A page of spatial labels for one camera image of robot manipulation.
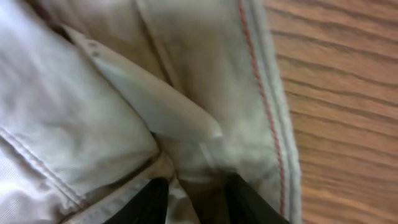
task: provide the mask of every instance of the cloth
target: cloth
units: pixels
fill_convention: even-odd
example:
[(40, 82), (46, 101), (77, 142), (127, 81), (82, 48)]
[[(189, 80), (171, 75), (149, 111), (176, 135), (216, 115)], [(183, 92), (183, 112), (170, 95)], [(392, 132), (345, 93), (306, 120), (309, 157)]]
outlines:
[(24, 1), (2, 0), (0, 223), (104, 223), (156, 177), (169, 180), (167, 223), (228, 223), (230, 172), (301, 223), (297, 150), (259, 1), (36, 2), (44, 19), (170, 85), (222, 136), (151, 130), (101, 54), (51, 31)]

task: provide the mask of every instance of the wood grain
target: wood grain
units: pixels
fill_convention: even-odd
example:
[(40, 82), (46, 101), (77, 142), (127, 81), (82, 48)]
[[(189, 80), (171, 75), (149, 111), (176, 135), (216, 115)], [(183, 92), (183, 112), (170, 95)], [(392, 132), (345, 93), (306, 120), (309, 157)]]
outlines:
[(304, 223), (398, 223), (398, 2), (264, 0)]

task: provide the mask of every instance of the stitching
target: stitching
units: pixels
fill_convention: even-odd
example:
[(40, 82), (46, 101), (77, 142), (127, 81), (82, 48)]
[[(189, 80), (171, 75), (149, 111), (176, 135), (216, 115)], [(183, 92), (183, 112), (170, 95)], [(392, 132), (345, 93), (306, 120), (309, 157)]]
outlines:
[(53, 172), (50, 171), (48, 167), (45, 166), (44, 162), (35, 157), (20, 141), (18, 141), (12, 134), (10, 134), (3, 127), (0, 127), (0, 135), (3, 134), (8, 138), (3, 138), (10, 142), (10, 140), (17, 144), (19, 147), (15, 147), (15, 149), (20, 149), (19, 153), (29, 162), (33, 167), (38, 169), (39, 171), (46, 174), (49, 179), (52, 179), (63, 191), (68, 192), (67, 195), (72, 195), (71, 201), (77, 206), (81, 208), (80, 201), (82, 200), (69, 186), (67, 186), (63, 181), (57, 177)]
[(268, 119), (269, 123), (269, 129), (272, 132), (272, 137), (274, 138), (274, 147), (275, 151), (278, 156), (278, 164), (279, 164), (279, 174), (280, 174), (280, 208), (279, 208), (279, 213), (284, 216), (284, 208), (285, 208), (285, 172), (284, 172), (284, 167), (283, 167), (283, 161), (282, 161), (282, 155), (280, 153), (280, 146), (279, 146), (279, 139), (275, 130), (275, 124), (274, 120), (272, 119), (272, 114), (269, 109), (269, 104), (267, 100), (267, 96), (264, 92), (264, 87), (261, 82), (261, 77), (259, 74), (259, 69), (257, 67), (256, 63), (256, 55), (254, 54), (254, 47), (251, 42), (251, 37), (248, 29), (248, 24), (246, 22), (245, 18), (245, 13), (244, 13), (244, 8), (243, 8), (243, 0), (239, 0), (239, 15), (243, 27), (243, 33), (246, 38), (247, 45), (249, 47), (249, 54), (250, 54), (250, 59), (251, 59), (251, 65), (254, 73), (254, 78), (258, 81), (258, 86), (259, 86), (259, 93), (261, 95), (262, 99), (262, 104), (264, 105), (264, 109), (266, 112), (266, 116)]

